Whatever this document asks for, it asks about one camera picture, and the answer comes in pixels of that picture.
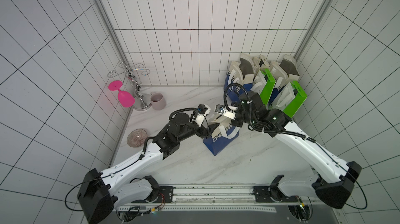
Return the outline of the large blue beige cheerful bag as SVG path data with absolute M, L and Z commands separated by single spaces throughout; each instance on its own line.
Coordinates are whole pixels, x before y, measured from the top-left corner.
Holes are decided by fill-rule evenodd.
M 253 87 L 253 80 L 256 73 L 255 68 L 253 57 L 242 53 L 239 61 L 233 60 L 230 63 L 224 89 L 231 83 L 238 83 L 249 91 Z

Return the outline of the green white bag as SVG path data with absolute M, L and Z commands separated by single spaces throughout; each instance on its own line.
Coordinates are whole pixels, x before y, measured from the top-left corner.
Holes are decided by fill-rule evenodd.
M 281 88 L 274 88 L 269 100 L 270 109 L 279 109 L 290 118 L 297 113 L 307 99 L 307 94 L 297 81 L 291 81 Z
M 269 100 L 273 93 L 276 80 L 269 69 L 260 69 L 254 77 L 252 91 L 258 93 L 265 105 L 269 104 Z

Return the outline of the navy beige small bag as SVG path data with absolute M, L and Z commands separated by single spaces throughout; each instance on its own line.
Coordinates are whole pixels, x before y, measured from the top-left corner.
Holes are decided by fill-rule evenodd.
M 261 70 L 270 69 L 269 61 L 267 60 L 267 57 L 263 55 L 254 56 L 253 64 L 255 73 L 258 73 L 260 69 Z

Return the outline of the blue beige takeout bag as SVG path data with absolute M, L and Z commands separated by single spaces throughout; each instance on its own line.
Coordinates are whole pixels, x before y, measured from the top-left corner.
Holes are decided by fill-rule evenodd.
M 297 69 L 296 60 L 288 55 L 285 55 L 280 63 L 271 61 L 269 70 L 276 81 L 268 102 L 271 104 L 288 83 L 299 80 L 300 74 Z

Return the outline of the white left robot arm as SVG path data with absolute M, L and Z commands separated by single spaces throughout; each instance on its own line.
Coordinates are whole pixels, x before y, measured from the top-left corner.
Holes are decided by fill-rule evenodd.
M 145 140 L 143 151 L 121 163 L 103 171 L 92 169 L 87 172 L 83 181 L 77 185 L 77 200 L 80 211 L 88 223 L 98 224 L 114 209 L 133 201 L 154 201 L 159 194 L 159 186 L 152 176 L 138 178 L 146 169 L 160 163 L 180 147 L 180 142 L 196 135 L 208 138 L 219 128 L 219 123 L 203 122 L 207 119 L 198 108 L 193 108 L 188 115 L 177 110 L 169 117 L 169 122 L 156 136 Z

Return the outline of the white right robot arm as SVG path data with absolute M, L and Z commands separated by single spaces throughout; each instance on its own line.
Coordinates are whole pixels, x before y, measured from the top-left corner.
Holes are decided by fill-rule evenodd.
M 223 108 L 233 114 L 233 126 L 241 127 L 247 124 L 251 131 L 278 139 L 299 154 L 316 171 L 316 174 L 307 178 L 277 175 L 269 185 L 267 193 L 273 201 L 281 202 L 284 197 L 307 196 L 319 198 L 335 209 L 342 209 L 347 205 L 362 171 L 357 162 L 346 162 L 327 151 L 283 111 L 268 110 L 259 94 L 247 91 L 238 83 L 231 83 L 225 87 L 223 99 Z

